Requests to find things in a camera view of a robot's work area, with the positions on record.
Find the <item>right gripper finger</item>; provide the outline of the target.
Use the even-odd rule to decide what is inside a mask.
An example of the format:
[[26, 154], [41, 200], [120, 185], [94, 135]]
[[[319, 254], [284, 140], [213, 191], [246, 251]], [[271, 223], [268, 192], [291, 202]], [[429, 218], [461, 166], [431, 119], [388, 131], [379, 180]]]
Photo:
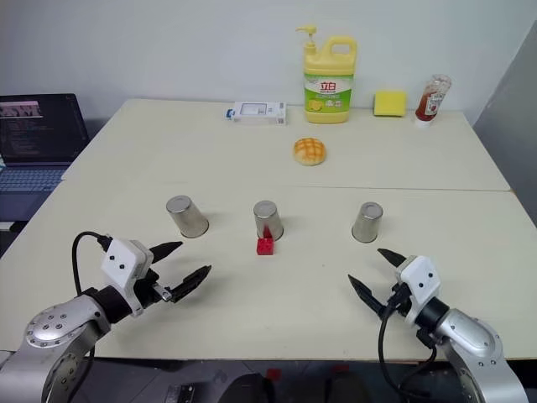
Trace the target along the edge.
[[347, 277], [360, 300], [370, 308], [379, 319], [382, 319], [384, 314], [384, 304], [373, 296], [372, 291], [363, 282], [352, 275], [348, 275]]
[[392, 250], [377, 249], [377, 251], [395, 268], [398, 268], [405, 261], [405, 257], [402, 254]]

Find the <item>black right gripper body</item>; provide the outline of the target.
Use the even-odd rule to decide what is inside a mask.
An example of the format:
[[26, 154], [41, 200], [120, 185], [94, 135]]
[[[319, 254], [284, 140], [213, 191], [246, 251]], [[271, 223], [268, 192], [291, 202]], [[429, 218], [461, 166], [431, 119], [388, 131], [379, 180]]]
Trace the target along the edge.
[[407, 317], [412, 305], [410, 297], [411, 290], [406, 283], [394, 285], [391, 296], [379, 308], [378, 317], [381, 322], [386, 322], [395, 312], [401, 317]]

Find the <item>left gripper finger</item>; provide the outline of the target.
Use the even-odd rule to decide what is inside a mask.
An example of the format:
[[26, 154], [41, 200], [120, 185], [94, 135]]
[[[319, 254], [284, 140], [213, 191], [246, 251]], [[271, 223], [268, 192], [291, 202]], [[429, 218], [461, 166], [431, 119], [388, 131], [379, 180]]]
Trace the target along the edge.
[[185, 296], [189, 295], [209, 275], [210, 271], [211, 266], [204, 265], [198, 270], [192, 272], [190, 275], [186, 276], [179, 285], [169, 290], [169, 293], [171, 294], [170, 301], [178, 302]]
[[151, 253], [150, 264], [156, 264], [160, 260], [167, 258], [172, 254], [176, 249], [183, 245], [182, 241], [173, 241], [167, 243], [161, 243], [156, 246], [153, 246], [149, 249]]

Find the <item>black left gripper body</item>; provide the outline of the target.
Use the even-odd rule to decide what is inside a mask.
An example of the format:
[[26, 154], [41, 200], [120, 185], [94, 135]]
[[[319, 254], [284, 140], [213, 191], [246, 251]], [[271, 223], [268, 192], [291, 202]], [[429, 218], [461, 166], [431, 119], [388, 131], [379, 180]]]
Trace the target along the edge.
[[148, 269], [142, 279], [136, 280], [133, 290], [143, 309], [159, 301], [171, 301], [172, 298], [170, 289], [159, 283], [159, 275], [152, 269]]

